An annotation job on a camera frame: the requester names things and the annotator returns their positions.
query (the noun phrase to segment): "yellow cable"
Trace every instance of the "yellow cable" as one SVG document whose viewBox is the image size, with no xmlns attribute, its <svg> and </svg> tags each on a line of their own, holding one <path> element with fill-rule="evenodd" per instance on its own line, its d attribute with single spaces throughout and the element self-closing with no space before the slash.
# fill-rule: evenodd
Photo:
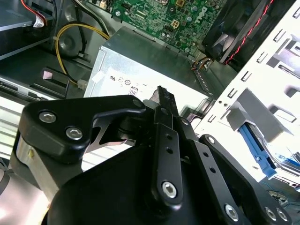
<svg viewBox="0 0 300 225">
<path fill-rule="evenodd" d="M 61 60 L 61 57 L 60 57 L 60 51 L 59 51 L 59 41 L 60 41 L 60 37 L 62 35 L 63 32 L 65 32 L 67 29 L 69 29 L 70 27 L 75 27 L 75 26 L 79 26 L 79 27 L 85 27 L 87 29 L 90 29 L 94 32 L 96 32 L 97 34 L 101 35 L 105 40 L 108 40 L 109 39 L 109 36 L 107 34 L 105 34 L 104 32 L 100 31 L 99 29 L 97 28 L 94 28 L 92 26 L 88 26 L 88 25 L 85 25 L 85 24 L 80 24 L 80 23 L 72 23 L 72 24 L 68 24 L 64 27 L 62 27 L 60 29 L 60 31 L 57 33 L 57 36 L 56 36 L 56 40 L 55 40 L 55 51 L 56 51 L 56 56 L 57 56 L 57 59 L 58 59 L 58 62 L 60 63 L 60 67 L 61 67 L 61 70 L 63 71 L 64 74 L 67 74 L 64 66 L 63 66 L 63 63 L 62 63 L 62 60 Z"/>
</svg>

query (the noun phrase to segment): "blue drive rail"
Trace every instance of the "blue drive rail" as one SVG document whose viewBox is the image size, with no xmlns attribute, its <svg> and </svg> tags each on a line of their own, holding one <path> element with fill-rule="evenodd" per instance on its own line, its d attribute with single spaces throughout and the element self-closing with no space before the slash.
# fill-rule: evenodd
<svg viewBox="0 0 300 225">
<path fill-rule="evenodd" d="M 242 125 L 239 128 L 239 132 L 243 136 L 247 146 L 250 149 L 251 154 L 253 155 L 256 162 L 259 164 L 262 172 L 268 177 L 268 179 L 273 178 L 277 174 L 277 172 L 272 168 L 272 166 L 268 162 L 268 159 L 270 160 L 270 157 L 267 151 L 257 144 L 256 137 L 254 137 L 250 133 L 249 128 L 246 124 Z"/>
</svg>

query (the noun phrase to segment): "red wire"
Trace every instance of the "red wire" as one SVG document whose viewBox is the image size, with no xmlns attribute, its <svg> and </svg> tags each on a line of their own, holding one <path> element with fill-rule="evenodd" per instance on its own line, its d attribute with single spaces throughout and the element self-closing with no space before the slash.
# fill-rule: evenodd
<svg viewBox="0 0 300 225">
<path fill-rule="evenodd" d="M 28 11 L 32 12 L 34 15 L 38 16 L 39 18 L 41 18 L 41 19 L 44 21 L 44 23 L 45 23 L 46 26 L 48 25 L 48 22 L 47 22 L 46 18 L 45 18 L 41 13 L 36 12 L 36 11 L 34 11 L 33 9 L 31 9 L 29 6 L 27 6 L 26 3 L 24 2 L 24 0 L 21 0 L 21 3 L 22 3 L 22 5 L 23 5 Z"/>
<path fill-rule="evenodd" d="M 227 59 L 227 60 L 225 61 L 224 64 L 227 64 L 230 60 L 232 60 L 233 57 L 240 51 L 240 48 L 244 45 L 246 39 L 247 39 L 247 38 L 249 37 L 249 35 L 252 33 L 252 31 L 254 30 L 254 28 L 258 26 L 258 24 L 261 22 L 263 16 L 267 14 L 267 11 L 268 11 L 268 9 L 270 8 L 270 6 L 271 6 L 271 4 L 273 3 L 273 1 L 274 1 L 274 0 L 270 0 L 270 2 L 268 3 L 268 5 L 267 5 L 266 8 L 264 9 L 263 14 L 258 18 L 256 24 L 248 31 L 248 33 L 244 36 L 244 38 L 243 38 L 241 44 L 239 45 L 238 49 L 230 56 L 229 59 Z"/>
</svg>

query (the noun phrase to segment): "connector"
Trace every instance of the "connector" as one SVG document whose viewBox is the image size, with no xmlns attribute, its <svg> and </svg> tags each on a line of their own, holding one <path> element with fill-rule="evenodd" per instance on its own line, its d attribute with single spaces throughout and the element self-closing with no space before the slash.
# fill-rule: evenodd
<svg viewBox="0 0 300 225">
<path fill-rule="evenodd" d="M 81 90 L 86 90 L 86 88 L 88 86 L 88 82 L 85 81 L 85 80 L 80 79 L 80 80 L 77 81 L 77 86 Z"/>
</svg>

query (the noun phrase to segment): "capacitor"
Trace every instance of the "capacitor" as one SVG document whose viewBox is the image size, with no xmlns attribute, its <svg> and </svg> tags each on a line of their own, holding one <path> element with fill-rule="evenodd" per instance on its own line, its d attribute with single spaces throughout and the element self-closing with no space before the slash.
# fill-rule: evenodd
<svg viewBox="0 0 300 225">
<path fill-rule="evenodd" d="M 197 12 L 198 11 L 198 7 L 197 6 L 193 6 L 192 7 L 192 12 Z"/>
<path fill-rule="evenodd" d="M 193 20 L 193 19 L 192 19 L 190 16 L 186 17 L 186 21 L 187 21 L 187 22 L 192 22 L 192 20 Z"/>
</svg>

